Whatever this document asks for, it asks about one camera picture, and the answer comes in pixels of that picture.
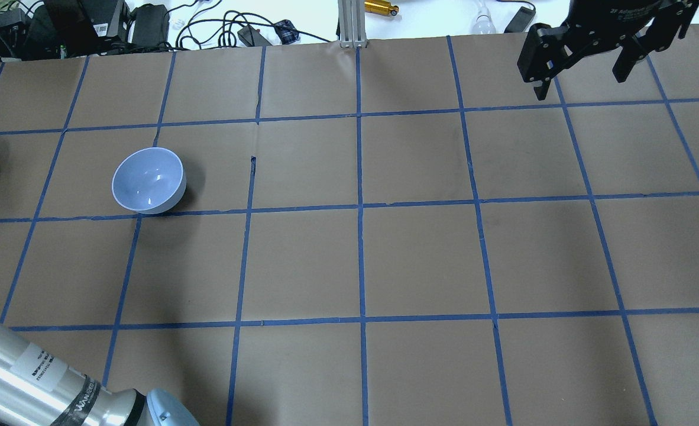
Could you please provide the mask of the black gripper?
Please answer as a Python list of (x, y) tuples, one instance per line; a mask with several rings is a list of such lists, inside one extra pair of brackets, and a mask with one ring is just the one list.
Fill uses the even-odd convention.
[[(585, 57), (616, 49), (626, 36), (612, 68), (617, 82), (623, 83), (649, 53), (685, 38), (698, 6), (699, 1), (571, 1), (560, 27), (542, 22), (530, 27), (518, 56), (518, 71), (525, 83), (533, 85), (536, 99), (544, 101), (561, 71)], [(647, 24), (644, 35), (637, 35)]]

